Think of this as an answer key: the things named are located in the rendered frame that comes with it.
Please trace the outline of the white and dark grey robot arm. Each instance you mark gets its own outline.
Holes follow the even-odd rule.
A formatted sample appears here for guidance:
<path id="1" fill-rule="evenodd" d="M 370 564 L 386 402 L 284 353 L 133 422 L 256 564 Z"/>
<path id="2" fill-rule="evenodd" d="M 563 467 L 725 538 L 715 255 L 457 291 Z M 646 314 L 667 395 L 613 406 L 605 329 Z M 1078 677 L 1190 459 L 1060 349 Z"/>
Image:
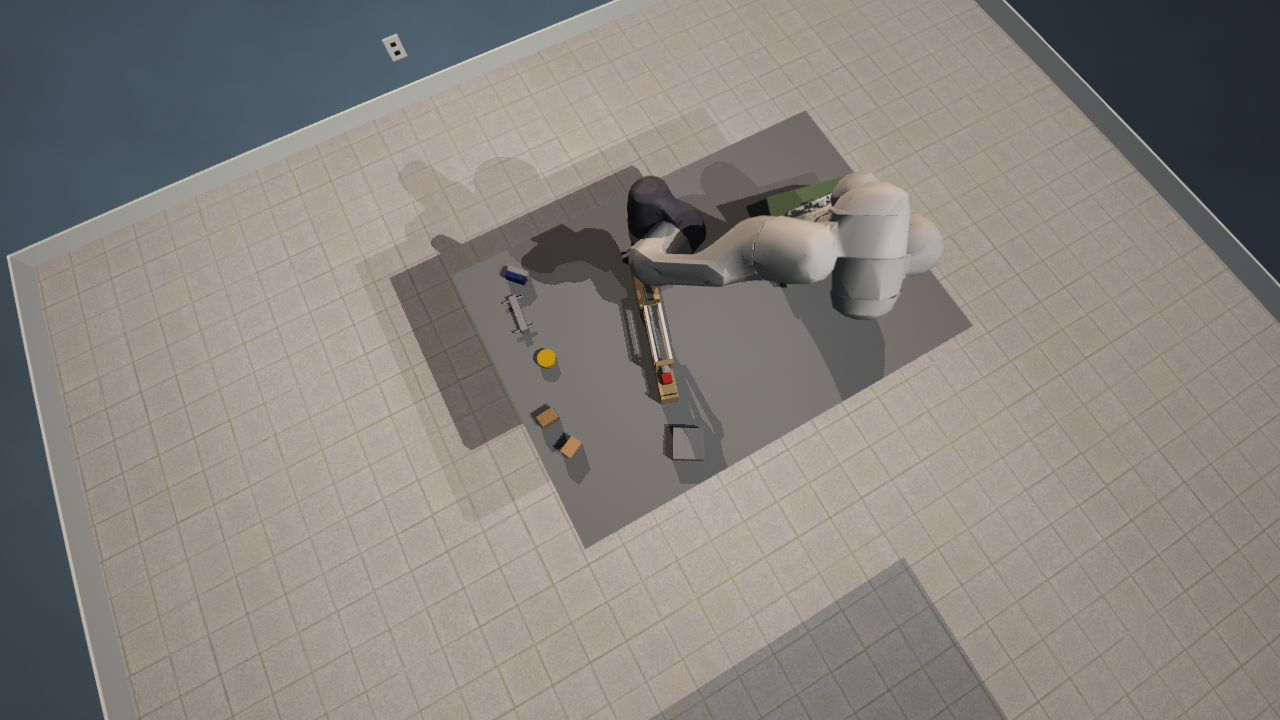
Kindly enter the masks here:
<path id="1" fill-rule="evenodd" d="M 832 193 L 787 217 L 739 222 L 696 254 L 707 225 L 677 200 L 657 176 L 628 190 L 628 269 L 643 284 L 813 284 L 832 272 L 832 306 L 855 320 L 876 319 L 893 307 L 905 275 L 929 272 L 945 249 L 934 223 L 910 211 L 909 193 L 870 170 L 845 176 Z"/>

